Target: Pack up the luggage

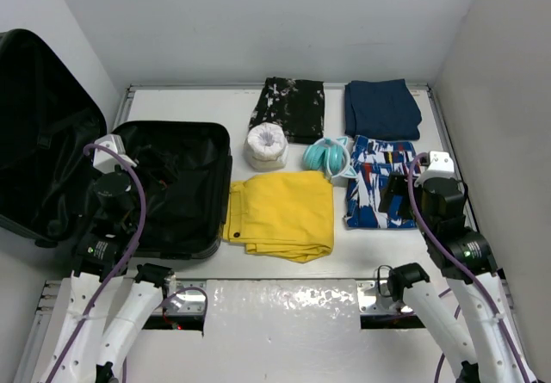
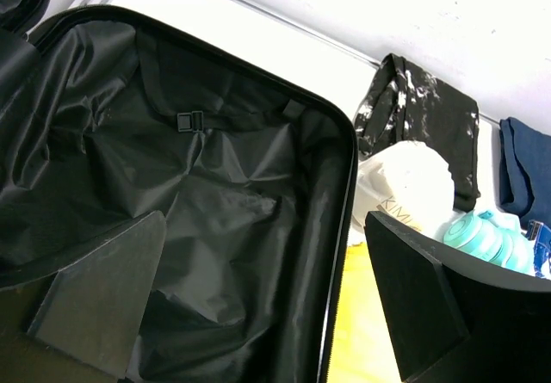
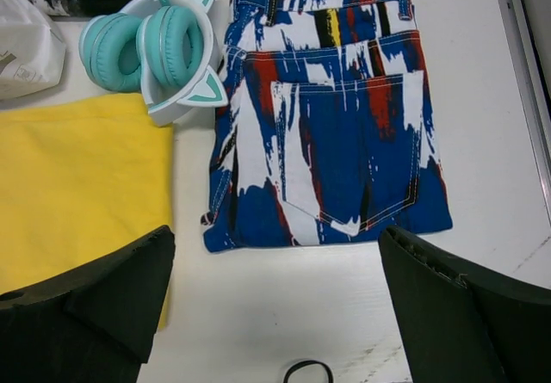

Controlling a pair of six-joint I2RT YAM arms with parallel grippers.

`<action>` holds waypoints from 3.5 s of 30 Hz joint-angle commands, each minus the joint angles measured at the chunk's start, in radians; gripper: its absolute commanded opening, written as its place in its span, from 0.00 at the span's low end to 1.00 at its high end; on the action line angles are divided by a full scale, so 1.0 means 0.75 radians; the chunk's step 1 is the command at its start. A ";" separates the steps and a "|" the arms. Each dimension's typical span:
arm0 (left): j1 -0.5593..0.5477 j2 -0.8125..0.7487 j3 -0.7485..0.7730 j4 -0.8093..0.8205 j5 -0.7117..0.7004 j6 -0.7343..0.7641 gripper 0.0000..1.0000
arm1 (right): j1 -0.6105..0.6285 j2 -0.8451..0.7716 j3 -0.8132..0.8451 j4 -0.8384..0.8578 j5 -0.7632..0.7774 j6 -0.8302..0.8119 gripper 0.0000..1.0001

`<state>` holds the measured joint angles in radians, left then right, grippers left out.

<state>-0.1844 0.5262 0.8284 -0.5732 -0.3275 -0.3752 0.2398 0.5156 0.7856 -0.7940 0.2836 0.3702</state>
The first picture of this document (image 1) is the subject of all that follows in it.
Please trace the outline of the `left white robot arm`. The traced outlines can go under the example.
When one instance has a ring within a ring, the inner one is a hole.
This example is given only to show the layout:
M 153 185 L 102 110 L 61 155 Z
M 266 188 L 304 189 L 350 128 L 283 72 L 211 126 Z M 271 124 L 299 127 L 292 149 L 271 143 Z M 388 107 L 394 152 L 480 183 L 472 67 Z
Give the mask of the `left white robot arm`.
M 42 382 L 120 382 L 126 355 L 168 293 L 172 269 L 140 265 L 108 318 L 145 228 L 145 191 L 134 172 L 116 170 L 100 176 L 92 192 L 99 208 L 74 250 L 69 302 Z

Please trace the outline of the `navy garment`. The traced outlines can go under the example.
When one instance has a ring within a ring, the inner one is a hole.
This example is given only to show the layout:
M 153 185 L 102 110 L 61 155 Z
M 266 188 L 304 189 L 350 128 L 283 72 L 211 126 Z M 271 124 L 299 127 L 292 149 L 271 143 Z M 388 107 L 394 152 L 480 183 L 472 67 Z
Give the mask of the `navy garment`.
M 344 87 L 345 134 L 385 141 L 419 140 L 421 111 L 404 79 L 351 81 Z

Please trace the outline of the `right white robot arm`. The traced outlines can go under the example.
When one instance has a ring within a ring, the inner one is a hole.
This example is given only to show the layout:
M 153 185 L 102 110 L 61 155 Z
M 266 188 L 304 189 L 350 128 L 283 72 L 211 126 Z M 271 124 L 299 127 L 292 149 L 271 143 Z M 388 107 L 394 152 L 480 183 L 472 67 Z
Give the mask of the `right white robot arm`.
M 390 269 L 389 297 L 409 306 L 430 332 L 458 382 L 535 382 L 505 315 L 505 297 L 487 240 L 468 227 L 467 186 L 452 177 L 418 182 L 393 174 L 381 195 L 381 210 L 400 196 L 399 215 L 413 220 L 432 262 L 455 295 L 458 321 L 434 291 L 418 263 Z

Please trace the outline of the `yellow pants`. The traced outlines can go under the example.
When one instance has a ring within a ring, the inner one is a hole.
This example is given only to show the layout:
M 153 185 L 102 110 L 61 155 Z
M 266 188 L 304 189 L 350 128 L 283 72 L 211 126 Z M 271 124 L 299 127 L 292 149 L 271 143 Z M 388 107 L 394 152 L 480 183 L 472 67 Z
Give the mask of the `yellow pants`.
M 245 252 L 308 263 L 335 244 L 333 185 L 319 171 L 272 172 L 231 183 L 223 239 Z

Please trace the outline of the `blue white patterned shorts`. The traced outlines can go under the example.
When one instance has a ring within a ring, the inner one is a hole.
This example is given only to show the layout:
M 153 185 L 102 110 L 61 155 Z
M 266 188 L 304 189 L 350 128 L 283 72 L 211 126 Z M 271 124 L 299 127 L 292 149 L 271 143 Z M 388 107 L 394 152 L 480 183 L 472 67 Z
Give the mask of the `blue white patterned shorts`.
M 413 229 L 415 223 L 399 216 L 400 195 L 386 212 L 379 211 L 381 193 L 393 173 L 405 175 L 416 156 L 410 141 L 384 141 L 356 136 L 351 164 L 357 173 L 348 183 L 344 223 L 349 229 Z

